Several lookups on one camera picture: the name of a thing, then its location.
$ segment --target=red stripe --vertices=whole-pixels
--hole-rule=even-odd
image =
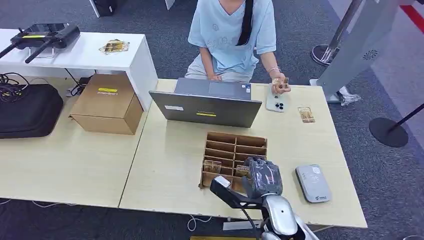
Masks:
[[[400,8],[424,34],[424,18],[420,13],[411,5],[401,5]]]

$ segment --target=gray carpet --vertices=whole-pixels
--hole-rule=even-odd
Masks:
[[[0,28],[72,22],[85,32],[144,33],[158,76],[177,78],[185,74],[198,54],[197,48],[187,42],[195,7],[195,0],[177,0],[168,12],[162,0],[128,0],[114,17],[97,19],[88,0],[9,0],[2,2]],[[279,65],[292,84],[306,85],[325,70],[310,59],[309,50],[330,40],[338,19],[327,0],[275,0],[274,7]],[[253,81],[269,82],[261,65]],[[319,232],[318,236],[323,240],[400,240],[407,235],[424,235],[423,149],[413,138],[404,148],[386,147],[369,133],[368,123],[375,117],[401,118],[370,69],[348,87],[363,100],[348,107],[330,105],[330,111],[369,228],[336,227]],[[191,233],[186,228],[189,219],[179,214],[85,206],[43,209],[31,202],[14,200],[0,206],[0,240],[253,236],[248,230],[222,232],[221,218],[199,223]]]

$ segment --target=light blue t-shirt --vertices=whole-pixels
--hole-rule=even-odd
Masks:
[[[188,42],[208,48],[215,73],[253,72],[258,63],[254,57],[276,50],[276,24],[272,0],[253,2],[252,32],[246,45],[236,46],[242,32],[244,2],[229,15],[219,0],[198,0]]]

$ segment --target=power bank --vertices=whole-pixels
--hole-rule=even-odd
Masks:
[[[298,166],[296,175],[308,202],[321,203],[331,200],[330,188],[319,165]]]

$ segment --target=white cable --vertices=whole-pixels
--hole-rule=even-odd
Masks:
[[[53,207],[53,206],[59,205],[59,204],[66,204],[68,206],[75,206],[76,205],[76,204],[71,204],[71,203],[57,202],[57,203],[52,203],[52,204],[43,206],[43,205],[36,203],[35,201],[32,201],[32,203],[35,204],[37,207],[40,207],[40,208],[43,208],[43,209]]]
[[[0,205],[7,204],[10,201],[12,201],[12,199],[9,199],[9,200],[4,201],[4,202],[0,203]]]
[[[199,218],[195,218],[193,215],[190,215],[190,217],[191,217],[191,219],[188,220],[188,222],[187,222],[187,229],[190,232],[194,232],[196,230],[196,227],[197,227],[196,220],[199,220],[202,223],[207,223],[207,222],[209,222],[212,219],[212,217],[209,217],[208,220],[202,220],[202,219],[199,219]],[[191,221],[194,221],[194,228],[190,228],[190,222]]]
[[[36,80],[36,79],[41,79],[41,80],[44,80],[47,84],[50,84],[46,79],[44,79],[44,78],[41,78],[41,77],[36,77],[36,78],[33,78],[33,79],[31,79],[31,81],[29,81],[29,83],[32,83],[34,80]]]

